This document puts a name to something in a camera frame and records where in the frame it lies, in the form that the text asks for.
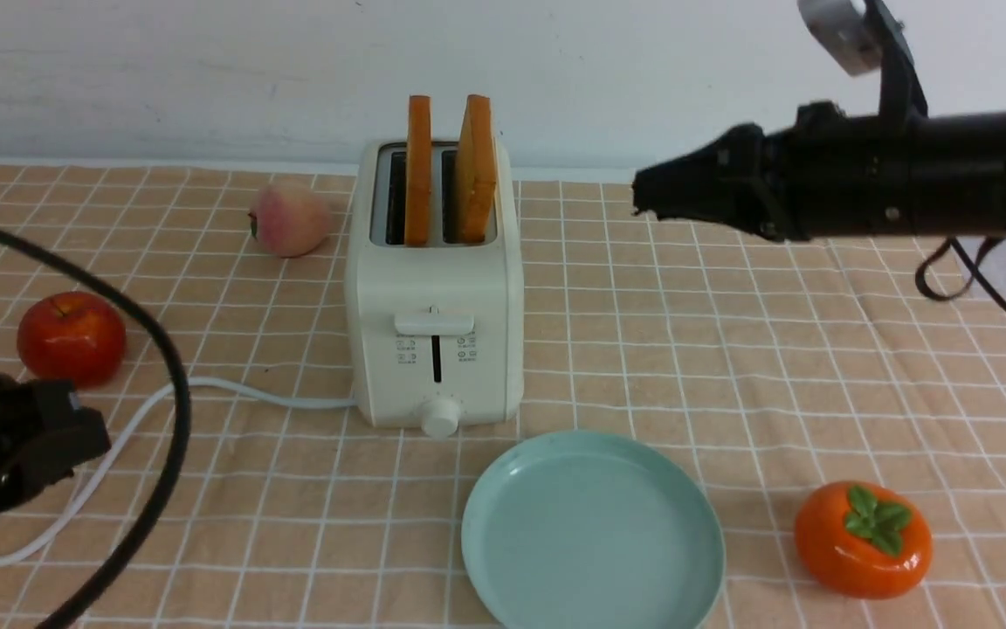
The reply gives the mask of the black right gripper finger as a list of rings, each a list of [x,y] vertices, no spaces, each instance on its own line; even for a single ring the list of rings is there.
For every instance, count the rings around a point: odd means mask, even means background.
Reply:
[[[731,222],[731,203],[724,199],[635,200],[634,208],[636,216],[650,212],[657,220],[695,220],[715,225],[729,225]]]
[[[722,197],[716,144],[636,171],[634,204],[709,204]]]

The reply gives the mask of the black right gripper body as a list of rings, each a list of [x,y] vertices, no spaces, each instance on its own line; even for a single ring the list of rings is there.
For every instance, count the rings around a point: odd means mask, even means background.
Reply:
[[[799,107],[782,131],[735,125],[702,150],[702,219],[775,242],[881,235],[872,190],[883,132],[877,115],[830,102]]]

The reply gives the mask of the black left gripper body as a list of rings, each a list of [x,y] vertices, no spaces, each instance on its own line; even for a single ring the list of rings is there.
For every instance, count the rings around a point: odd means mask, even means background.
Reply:
[[[111,450],[107,422],[71,381],[0,373],[0,514],[32,501]]]

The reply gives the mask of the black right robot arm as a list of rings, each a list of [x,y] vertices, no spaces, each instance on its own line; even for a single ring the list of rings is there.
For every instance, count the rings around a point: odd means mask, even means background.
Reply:
[[[1006,238],[1006,112],[886,124],[815,102],[636,172],[632,206],[772,242]]]

